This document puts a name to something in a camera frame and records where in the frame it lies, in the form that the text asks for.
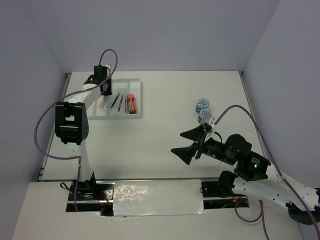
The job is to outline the red gel pen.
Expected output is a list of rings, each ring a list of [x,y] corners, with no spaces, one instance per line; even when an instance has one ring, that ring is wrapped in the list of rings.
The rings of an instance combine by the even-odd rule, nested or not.
[[[118,105],[118,108],[117,108],[117,112],[120,112],[120,111],[121,111],[121,108],[122,108],[122,105],[123,105],[124,98],[125,98],[125,95],[124,95],[124,94],[122,94],[122,95],[121,95],[121,97],[120,97],[120,101],[119,101],[119,105]]]

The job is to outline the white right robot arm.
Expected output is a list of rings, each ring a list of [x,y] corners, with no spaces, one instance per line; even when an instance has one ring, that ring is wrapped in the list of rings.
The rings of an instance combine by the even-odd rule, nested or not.
[[[275,165],[252,151],[252,144],[240,134],[232,134],[222,141],[208,137],[210,130],[208,125],[199,125],[182,132],[180,136],[192,140],[192,145],[171,149],[187,165],[192,159],[206,155],[234,167],[232,171],[223,170],[216,183],[204,183],[204,197],[210,194],[221,198],[246,195],[286,208],[289,217],[298,223],[319,223],[318,188],[307,187],[284,173],[278,173]]]

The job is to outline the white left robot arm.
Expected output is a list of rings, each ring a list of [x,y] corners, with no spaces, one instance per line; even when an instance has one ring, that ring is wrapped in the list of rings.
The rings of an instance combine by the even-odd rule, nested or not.
[[[89,135],[87,110],[101,96],[112,94],[110,67],[95,66],[79,93],[55,105],[55,135],[66,146],[76,170],[70,191],[88,200],[97,196],[98,187],[86,148]]]

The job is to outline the pink capped crayon tube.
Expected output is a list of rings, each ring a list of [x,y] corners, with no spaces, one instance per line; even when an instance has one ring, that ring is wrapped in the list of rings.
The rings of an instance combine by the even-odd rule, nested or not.
[[[127,112],[129,114],[137,113],[136,98],[135,98],[135,95],[132,93],[129,93],[127,95]]]

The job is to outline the teal gel pen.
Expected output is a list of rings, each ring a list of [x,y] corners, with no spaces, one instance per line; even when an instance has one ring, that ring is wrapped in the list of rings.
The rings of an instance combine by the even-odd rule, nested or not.
[[[110,108],[111,109],[113,109],[114,108],[114,106],[115,106],[115,104],[116,104],[116,102],[117,102],[117,100],[118,100],[118,98],[119,98],[119,96],[120,96],[120,92],[118,92],[118,94],[116,95],[116,97],[114,98],[114,100],[113,100],[113,102],[112,102],[112,104],[111,104],[111,106],[110,106]]]

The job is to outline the light blue highlighter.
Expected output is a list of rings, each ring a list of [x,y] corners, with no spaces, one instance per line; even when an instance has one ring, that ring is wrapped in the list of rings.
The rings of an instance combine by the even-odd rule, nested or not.
[[[108,108],[108,102],[109,102],[109,95],[104,95],[103,96],[103,109],[106,110]]]

